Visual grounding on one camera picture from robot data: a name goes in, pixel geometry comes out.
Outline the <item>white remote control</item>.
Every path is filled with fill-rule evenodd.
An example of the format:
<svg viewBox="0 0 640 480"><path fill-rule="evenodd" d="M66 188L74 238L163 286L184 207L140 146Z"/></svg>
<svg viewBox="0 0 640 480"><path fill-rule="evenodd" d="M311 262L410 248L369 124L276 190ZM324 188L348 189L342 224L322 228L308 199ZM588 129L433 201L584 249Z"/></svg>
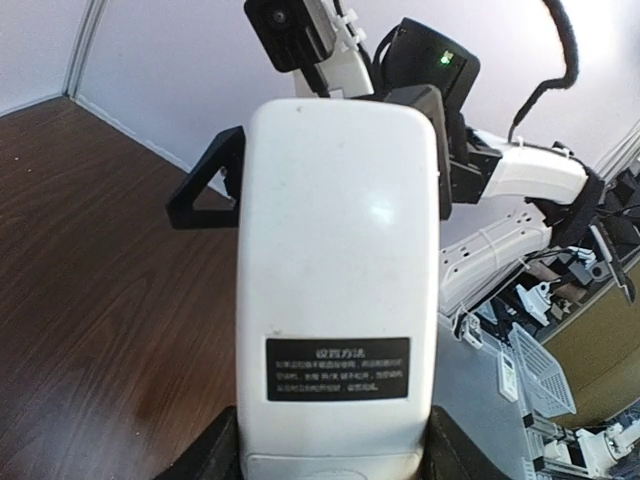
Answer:
<svg viewBox="0 0 640 480"><path fill-rule="evenodd" d="M436 135L405 106L269 102L238 239L247 479L414 479L435 374Z"/></svg>

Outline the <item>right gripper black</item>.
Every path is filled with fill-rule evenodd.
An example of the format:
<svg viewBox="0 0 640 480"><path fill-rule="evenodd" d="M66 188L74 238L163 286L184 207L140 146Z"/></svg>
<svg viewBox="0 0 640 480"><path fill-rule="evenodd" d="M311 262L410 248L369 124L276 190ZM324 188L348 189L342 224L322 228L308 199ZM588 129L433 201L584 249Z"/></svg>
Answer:
<svg viewBox="0 0 640 480"><path fill-rule="evenodd" d="M433 126L439 173L439 216L441 220L448 220L453 210L451 155L441 91L431 84L400 87L392 89L384 97L384 102L413 108L423 114Z"/></svg>

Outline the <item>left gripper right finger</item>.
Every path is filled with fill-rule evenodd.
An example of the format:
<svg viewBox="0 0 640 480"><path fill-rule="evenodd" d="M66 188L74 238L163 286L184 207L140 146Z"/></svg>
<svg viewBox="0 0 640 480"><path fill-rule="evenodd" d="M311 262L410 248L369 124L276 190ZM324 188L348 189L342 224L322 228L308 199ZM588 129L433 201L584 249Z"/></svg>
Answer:
<svg viewBox="0 0 640 480"><path fill-rule="evenodd" d="M424 478L508 479L449 413L433 406L424 430Z"/></svg>

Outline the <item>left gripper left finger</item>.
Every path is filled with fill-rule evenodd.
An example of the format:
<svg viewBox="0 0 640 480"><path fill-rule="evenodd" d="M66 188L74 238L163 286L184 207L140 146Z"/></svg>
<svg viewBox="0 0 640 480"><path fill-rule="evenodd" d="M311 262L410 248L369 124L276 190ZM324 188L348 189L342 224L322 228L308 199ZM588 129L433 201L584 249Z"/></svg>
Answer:
<svg viewBox="0 0 640 480"><path fill-rule="evenodd" d="M159 474L160 480L240 478L237 409L226 407L194 442Z"/></svg>

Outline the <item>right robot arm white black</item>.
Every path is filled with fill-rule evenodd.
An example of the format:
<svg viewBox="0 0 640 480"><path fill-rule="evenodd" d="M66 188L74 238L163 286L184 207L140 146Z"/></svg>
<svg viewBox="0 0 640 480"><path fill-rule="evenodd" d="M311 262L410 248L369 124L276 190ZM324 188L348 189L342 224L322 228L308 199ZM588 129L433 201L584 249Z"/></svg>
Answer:
<svg viewBox="0 0 640 480"><path fill-rule="evenodd" d="M542 81L520 107L506 139L474 130L460 111L480 71L479 59L445 35L416 20L404 18L381 40L373 60L357 45L375 91L354 97L360 100L410 100L409 106L425 107L439 138L441 219L447 220L453 204L478 204L497 196L520 196L533 203L544 216L549 230L545 246L538 242L528 250L525 240L516 240L515 226L507 233L506 221L496 221L485 230L502 232L480 243L474 234L457 245L460 260L453 261L453 246L442 250L439 281L442 309L473 302L472 287L488 282L517 258L545 248L577 246L597 216L604 181L576 159L571 150L556 142L546 148L514 138L516 127L548 90L571 88L579 74L579 53L573 26L556 2L547 2L562 47L565 64L559 78ZM245 133L234 127L219 133L186 180L170 197L166 210L173 228L237 228L244 168ZM220 170L234 203L230 210L196 210L194 202Z"/></svg>

